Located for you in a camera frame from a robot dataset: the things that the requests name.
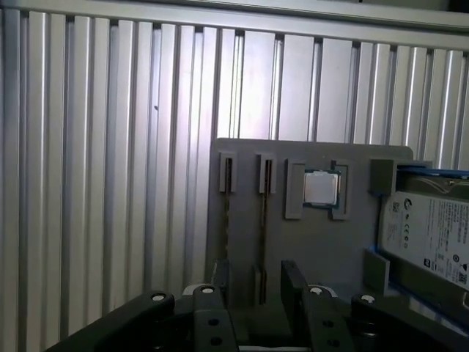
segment black metal bracket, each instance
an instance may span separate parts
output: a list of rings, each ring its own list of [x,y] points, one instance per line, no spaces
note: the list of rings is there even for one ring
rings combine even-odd
[[[193,292],[195,351],[238,352],[232,320],[219,288],[198,287]]]
[[[101,319],[62,340],[47,352],[137,351],[151,338],[149,327],[173,314],[174,297],[151,291],[129,301]]]

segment corrugated metal panel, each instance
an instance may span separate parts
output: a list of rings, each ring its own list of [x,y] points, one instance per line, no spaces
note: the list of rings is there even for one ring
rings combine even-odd
[[[202,281],[216,137],[405,144],[469,168],[461,46],[97,15],[1,11],[1,352]]]

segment white label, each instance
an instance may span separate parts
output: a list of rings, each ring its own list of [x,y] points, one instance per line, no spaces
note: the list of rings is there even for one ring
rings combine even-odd
[[[469,288],[469,203],[396,192],[383,212],[381,249]]]

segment slot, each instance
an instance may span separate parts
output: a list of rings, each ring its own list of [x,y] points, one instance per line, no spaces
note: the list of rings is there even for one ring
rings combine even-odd
[[[274,193],[275,179],[273,177],[274,169],[273,158],[268,158],[265,155],[261,155],[261,184],[259,192],[261,193],[261,218],[260,218],[260,236],[259,236],[259,272],[260,272],[260,283],[259,283],[259,305],[266,302],[267,298],[267,271],[265,270],[265,244],[267,240],[267,217],[269,207],[269,197]]]

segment aluminum extrusion wall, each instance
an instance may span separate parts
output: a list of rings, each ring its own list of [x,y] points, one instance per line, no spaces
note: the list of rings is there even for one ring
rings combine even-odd
[[[405,144],[469,169],[464,35],[82,3],[1,11],[2,352],[203,280],[214,138]]]

